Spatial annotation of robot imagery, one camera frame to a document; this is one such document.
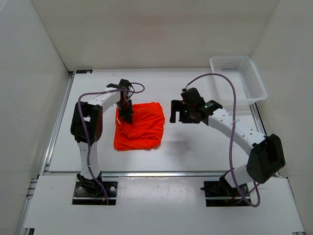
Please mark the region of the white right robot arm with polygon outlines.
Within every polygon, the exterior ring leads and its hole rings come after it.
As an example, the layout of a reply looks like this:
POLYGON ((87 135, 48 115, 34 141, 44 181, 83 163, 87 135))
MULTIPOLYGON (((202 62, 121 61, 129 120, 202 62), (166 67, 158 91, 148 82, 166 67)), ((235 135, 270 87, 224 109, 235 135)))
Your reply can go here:
POLYGON ((182 100, 171 101, 170 122, 201 123, 212 127, 236 143, 248 155, 246 164, 231 168, 220 177, 220 191, 230 196, 238 186, 255 181, 263 184, 286 165, 281 139, 257 132, 233 116, 214 100, 208 102, 196 88, 184 89, 182 100))

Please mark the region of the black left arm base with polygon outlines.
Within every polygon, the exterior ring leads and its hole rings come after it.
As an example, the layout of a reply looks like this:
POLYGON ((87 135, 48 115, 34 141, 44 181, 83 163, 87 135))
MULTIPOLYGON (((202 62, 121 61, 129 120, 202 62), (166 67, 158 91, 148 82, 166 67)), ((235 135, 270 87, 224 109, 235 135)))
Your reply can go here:
POLYGON ((118 191, 117 181, 103 181, 97 177, 100 186, 94 179, 85 179, 80 174, 76 175, 77 180, 73 191, 73 205, 101 205, 115 206, 118 191))

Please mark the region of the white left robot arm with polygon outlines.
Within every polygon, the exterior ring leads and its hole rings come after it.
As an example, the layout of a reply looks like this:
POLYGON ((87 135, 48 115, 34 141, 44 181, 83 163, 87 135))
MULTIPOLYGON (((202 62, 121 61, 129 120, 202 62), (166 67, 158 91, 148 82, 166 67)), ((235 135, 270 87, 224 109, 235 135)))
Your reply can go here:
POLYGON ((110 83, 102 92, 84 93, 75 104, 70 132, 76 140, 81 156, 82 170, 77 175, 86 183, 86 191, 97 196, 102 192, 102 183, 95 178, 100 177, 98 164, 97 142, 103 131, 103 114, 111 106, 118 107, 118 120, 132 123, 134 114, 130 93, 132 84, 121 79, 118 84, 110 83))

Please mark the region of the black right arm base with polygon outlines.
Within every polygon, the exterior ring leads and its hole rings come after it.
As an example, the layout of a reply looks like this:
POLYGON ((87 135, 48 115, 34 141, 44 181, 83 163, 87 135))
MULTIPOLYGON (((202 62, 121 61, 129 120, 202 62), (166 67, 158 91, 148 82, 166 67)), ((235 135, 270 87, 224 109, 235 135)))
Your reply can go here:
POLYGON ((223 174, 218 181, 204 181, 200 190, 204 191, 207 207, 247 207, 236 187, 229 186, 223 174))

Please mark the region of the orange shorts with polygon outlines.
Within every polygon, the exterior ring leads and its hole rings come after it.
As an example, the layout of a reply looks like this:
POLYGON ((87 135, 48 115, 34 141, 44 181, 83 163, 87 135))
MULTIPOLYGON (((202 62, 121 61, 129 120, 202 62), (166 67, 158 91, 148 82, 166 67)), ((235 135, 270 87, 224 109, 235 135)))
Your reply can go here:
POLYGON ((117 151, 150 150, 158 147, 164 133, 165 116, 158 102, 133 105, 134 114, 129 124, 115 115, 115 135, 113 147, 117 151))

